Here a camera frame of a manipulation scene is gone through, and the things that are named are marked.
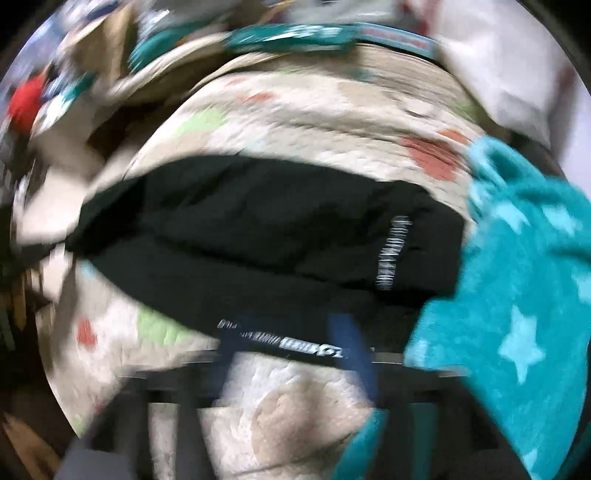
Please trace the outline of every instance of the star pattern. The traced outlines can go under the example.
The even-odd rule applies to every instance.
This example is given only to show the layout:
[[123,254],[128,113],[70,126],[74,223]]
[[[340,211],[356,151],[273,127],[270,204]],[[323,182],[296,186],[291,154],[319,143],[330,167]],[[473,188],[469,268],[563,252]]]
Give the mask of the star pattern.
[[521,233],[522,223],[526,225],[530,224],[530,221],[523,212],[511,202],[499,203],[492,211],[492,217],[504,220],[515,233]]
[[503,339],[498,353],[515,364],[519,385],[525,383],[529,368],[545,357],[545,352],[535,342],[537,323],[535,317],[524,316],[519,308],[513,305],[511,331]]
[[579,289],[579,300],[591,304],[591,273],[573,275]]
[[535,461],[538,459],[538,449],[534,448],[530,453],[521,458],[522,463],[530,474],[531,480],[538,480],[540,477],[532,472]]
[[572,218],[564,205],[557,207],[545,206],[542,207],[542,211],[550,225],[557,230],[562,230],[569,236],[574,236],[574,233],[581,228],[581,222]]
[[427,349],[429,342],[421,338],[416,341],[411,348],[404,353],[404,363],[409,367],[425,368],[425,360],[427,359]]

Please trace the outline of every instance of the cream quilt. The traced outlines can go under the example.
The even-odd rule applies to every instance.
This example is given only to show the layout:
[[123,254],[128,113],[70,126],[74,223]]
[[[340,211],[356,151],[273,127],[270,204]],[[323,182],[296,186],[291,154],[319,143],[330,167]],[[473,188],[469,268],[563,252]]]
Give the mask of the cream quilt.
[[[188,155],[242,152],[408,180],[467,217],[464,155],[483,134],[479,115],[444,70],[377,46],[337,58],[246,55],[201,82],[127,171],[95,189]],[[216,346],[84,261],[74,263],[49,317],[39,319],[47,376],[78,434],[127,371],[179,364]],[[224,478],[254,470],[241,478],[327,478],[371,411],[347,372],[254,354],[233,367],[222,405],[200,414]],[[172,479],[175,409],[159,404],[153,413],[158,476]]]

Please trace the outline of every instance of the white pillow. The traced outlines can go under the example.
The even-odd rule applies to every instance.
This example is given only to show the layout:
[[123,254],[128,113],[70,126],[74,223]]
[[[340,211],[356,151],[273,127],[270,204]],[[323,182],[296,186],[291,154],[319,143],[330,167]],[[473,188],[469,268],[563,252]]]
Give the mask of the white pillow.
[[500,126],[550,146],[548,116],[572,70],[517,0],[411,0],[443,63]]

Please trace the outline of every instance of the label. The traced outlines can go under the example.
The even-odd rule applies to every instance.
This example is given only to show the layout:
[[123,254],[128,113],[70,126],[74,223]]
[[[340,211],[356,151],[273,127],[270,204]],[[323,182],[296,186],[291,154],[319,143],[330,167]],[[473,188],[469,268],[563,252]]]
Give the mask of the label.
[[404,247],[408,235],[408,227],[413,223],[405,215],[397,215],[392,219],[388,239],[379,254],[378,276],[375,285],[378,290],[392,289],[396,276],[396,262]]
[[[236,329],[238,324],[228,322],[227,320],[220,320],[217,324],[218,329]],[[241,337],[251,340],[253,342],[263,343],[265,345],[289,350],[292,352],[306,353],[307,355],[329,356],[332,358],[343,358],[343,349],[338,346],[322,345],[313,342],[306,342],[305,340],[298,340],[292,337],[283,337],[267,332],[241,332]]]
[[358,23],[357,26],[358,40],[406,50],[432,60],[437,59],[437,42],[430,38],[371,23]]

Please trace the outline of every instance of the teal blanket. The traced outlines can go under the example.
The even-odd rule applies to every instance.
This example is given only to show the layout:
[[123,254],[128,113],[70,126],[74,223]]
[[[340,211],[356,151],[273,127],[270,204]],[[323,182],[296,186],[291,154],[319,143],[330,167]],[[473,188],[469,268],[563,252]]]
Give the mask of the teal blanket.
[[460,368],[532,479],[550,480],[586,395],[591,205],[498,140],[469,158],[477,226],[457,293],[425,306],[405,364]]

